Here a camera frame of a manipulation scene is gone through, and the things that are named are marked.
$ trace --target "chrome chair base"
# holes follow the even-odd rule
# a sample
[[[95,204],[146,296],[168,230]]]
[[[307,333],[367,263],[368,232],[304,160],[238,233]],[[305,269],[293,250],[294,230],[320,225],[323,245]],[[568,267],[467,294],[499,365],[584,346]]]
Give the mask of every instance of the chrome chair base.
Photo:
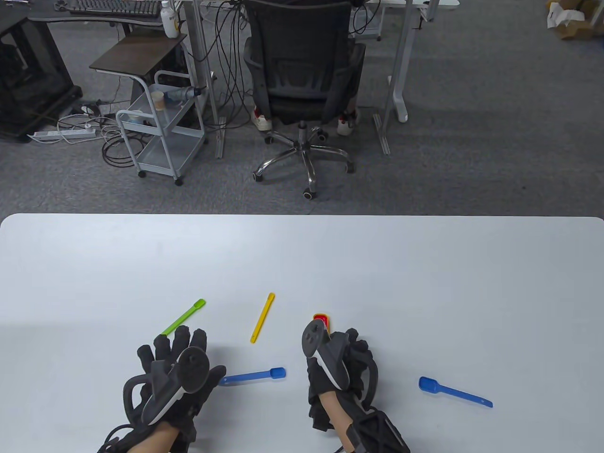
[[[268,131],[265,138],[265,142],[267,144],[273,143],[275,140],[277,140],[285,143],[290,148],[260,164],[256,171],[252,173],[254,181],[262,182],[262,180],[264,180],[263,173],[265,170],[276,162],[295,155],[300,155],[304,162],[304,166],[306,167],[306,175],[308,178],[308,187],[303,192],[303,195],[307,200],[312,200],[316,197],[316,175],[315,168],[312,165],[312,161],[310,160],[309,156],[311,152],[342,157],[346,160],[346,173],[355,172],[355,163],[346,151],[340,148],[334,148],[332,146],[313,145],[310,143],[310,141],[315,137],[317,137],[320,141],[327,140],[327,134],[323,132],[319,126],[311,128],[309,133],[308,127],[304,121],[301,121],[298,124],[298,139],[295,141],[278,132],[274,132],[272,130]]]

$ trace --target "black office chair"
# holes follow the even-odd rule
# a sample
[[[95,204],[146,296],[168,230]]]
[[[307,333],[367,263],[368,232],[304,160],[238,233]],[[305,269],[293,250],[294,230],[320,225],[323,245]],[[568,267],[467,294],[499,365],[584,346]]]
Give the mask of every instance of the black office chair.
[[[262,181],[264,171],[275,162],[301,155],[308,175],[304,197],[310,200],[316,195],[310,152],[341,156],[346,172],[355,172],[346,151],[311,145],[312,139],[324,141],[327,134],[320,126],[309,131],[306,125],[307,121],[325,124],[340,116],[358,90],[365,46],[348,38],[351,5],[297,6],[263,0],[243,0],[243,4],[252,31],[244,59],[254,81],[255,104],[267,119],[298,123],[294,140],[267,132],[267,143],[279,140],[290,149],[260,165],[254,180]]]

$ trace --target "chair backrest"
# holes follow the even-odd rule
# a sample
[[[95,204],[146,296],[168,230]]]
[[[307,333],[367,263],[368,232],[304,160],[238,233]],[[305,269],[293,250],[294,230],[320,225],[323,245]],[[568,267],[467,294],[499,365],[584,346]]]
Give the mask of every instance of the chair backrest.
[[[327,1],[243,0],[269,96],[327,99],[334,71],[349,64],[350,1]]]

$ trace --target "computer tower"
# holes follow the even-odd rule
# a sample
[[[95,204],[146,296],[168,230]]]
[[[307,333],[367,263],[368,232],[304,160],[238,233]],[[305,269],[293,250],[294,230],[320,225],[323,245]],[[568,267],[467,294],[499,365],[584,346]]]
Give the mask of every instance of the computer tower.
[[[0,21],[0,137],[28,141],[41,123],[82,96],[43,22],[3,8]]]

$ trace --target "white bottle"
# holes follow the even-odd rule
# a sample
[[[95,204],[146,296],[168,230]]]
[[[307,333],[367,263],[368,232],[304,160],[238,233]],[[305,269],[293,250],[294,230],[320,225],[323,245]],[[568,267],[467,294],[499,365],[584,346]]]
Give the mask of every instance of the white bottle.
[[[172,9],[168,0],[163,0],[161,3],[161,23],[167,37],[176,38],[179,35],[176,12]]]

